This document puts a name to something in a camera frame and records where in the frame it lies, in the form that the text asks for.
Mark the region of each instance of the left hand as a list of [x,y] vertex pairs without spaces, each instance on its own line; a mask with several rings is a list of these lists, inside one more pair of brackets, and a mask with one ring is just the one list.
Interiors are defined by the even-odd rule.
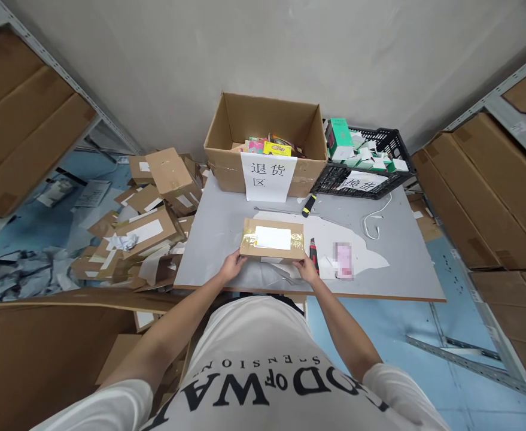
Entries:
[[247,261],[245,256],[239,254],[239,250],[228,255],[219,270],[219,274],[223,277],[225,283],[234,279],[239,275],[241,268]]

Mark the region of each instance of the hand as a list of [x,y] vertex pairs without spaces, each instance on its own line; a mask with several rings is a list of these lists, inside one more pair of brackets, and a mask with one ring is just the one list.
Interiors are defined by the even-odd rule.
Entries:
[[225,283],[234,279],[241,272],[241,268],[247,261],[245,256],[239,254],[239,250],[228,255],[219,269],[219,275],[223,277]]
[[310,257],[305,255],[303,260],[297,260],[293,262],[293,265],[299,270],[300,276],[307,283],[312,283],[315,280],[319,280],[320,277],[317,274],[315,264],[312,263]]

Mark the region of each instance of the person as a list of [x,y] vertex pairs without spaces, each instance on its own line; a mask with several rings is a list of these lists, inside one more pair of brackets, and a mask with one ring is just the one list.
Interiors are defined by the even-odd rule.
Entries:
[[213,278],[145,333],[96,392],[34,430],[448,429],[412,378],[382,362],[309,257],[294,265],[311,285],[350,376],[332,365],[293,307],[270,296],[240,298],[212,314],[180,388],[148,418],[167,367],[246,259],[239,250],[229,255]]

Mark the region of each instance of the white t-shirt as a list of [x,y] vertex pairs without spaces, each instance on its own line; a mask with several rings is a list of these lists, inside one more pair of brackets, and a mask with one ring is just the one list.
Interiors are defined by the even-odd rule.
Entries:
[[359,384],[336,369],[306,320],[268,296],[231,302],[211,316],[188,373],[148,419],[141,380],[111,385],[34,430],[447,430],[403,371],[377,364]]

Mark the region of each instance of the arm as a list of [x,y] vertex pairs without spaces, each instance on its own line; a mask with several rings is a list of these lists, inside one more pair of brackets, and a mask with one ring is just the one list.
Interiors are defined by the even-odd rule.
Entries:
[[128,379],[144,380],[155,392],[167,367],[187,345],[223,286],[235,278],[246,257],[239,250],[227,256],[219,272],[175,305],[145,333],[99,389]]
[[374,364],[382,363],[370,338],[324,284],[308,256],[300,262],[294,262],[294,265],[300,276],[311,285],[317,297],[340,358],[352,377],[362,382],[365,373]]

